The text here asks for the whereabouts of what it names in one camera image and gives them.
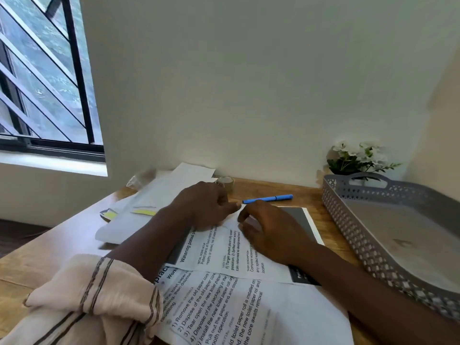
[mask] tape roll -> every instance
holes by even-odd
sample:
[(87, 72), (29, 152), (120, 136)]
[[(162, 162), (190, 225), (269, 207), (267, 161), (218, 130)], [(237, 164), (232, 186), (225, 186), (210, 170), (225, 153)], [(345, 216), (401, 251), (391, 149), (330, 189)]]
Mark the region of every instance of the tape roll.
[(231, 177), (220, 177), (216, 180), (216, 184), (223, 187), (227, 193), (232, 192), (234, 183)]

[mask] dark floor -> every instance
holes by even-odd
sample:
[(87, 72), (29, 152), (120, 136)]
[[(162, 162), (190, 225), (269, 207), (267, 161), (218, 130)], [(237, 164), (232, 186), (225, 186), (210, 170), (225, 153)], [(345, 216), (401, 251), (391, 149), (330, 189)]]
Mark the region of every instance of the dark floor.
[(0, 219), (0, 258), (14, 251), (50, 228)]

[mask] basket handle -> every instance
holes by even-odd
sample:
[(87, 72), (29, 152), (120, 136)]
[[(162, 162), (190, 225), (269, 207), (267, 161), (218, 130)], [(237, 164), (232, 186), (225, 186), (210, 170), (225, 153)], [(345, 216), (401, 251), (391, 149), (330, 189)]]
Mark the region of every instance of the basket handle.
[(353, 174), (350, 174), (348, 176), (346, 176), (348, 178), (348, 183), (350, 182), (350, 180), (352, 179), (356, 179), (356, 178), (377, 178), (377, 179), (380, 179), (382, 181), (384, 181), (386, 183), (385, 187), (383, 189), (386, 189), (388, 187), (388, 185), (392, 182), (391, 179), (383, 176), (382, 174), (378, 174), (378, 173), (374, 173), (374, 172), (359, 172), (359, 173), (353, 173)]

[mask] window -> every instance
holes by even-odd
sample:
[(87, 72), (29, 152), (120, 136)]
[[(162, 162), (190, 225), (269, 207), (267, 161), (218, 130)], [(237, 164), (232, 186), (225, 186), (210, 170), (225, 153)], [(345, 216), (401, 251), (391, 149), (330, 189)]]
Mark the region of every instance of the window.
[(79, 0), (0, 0), (0, 149), (104, 160)]

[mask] blue pen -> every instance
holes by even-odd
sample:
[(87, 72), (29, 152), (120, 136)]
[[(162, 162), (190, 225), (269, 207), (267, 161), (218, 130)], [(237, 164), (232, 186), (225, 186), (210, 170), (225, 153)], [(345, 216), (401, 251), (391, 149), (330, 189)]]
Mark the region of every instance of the blue pen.
[(259, 199), (250, 199), (250, 200), (244, 200), (243, 203), (247, 205), (248, 203), (253, 203), (256, 202), (257, 200), (262, 200), (262, 201), (281, 201), (281, 200), (292, 200), (292, 195), (279, 195), (279, 196), (270, 196), (270, 197), (261, 197)]

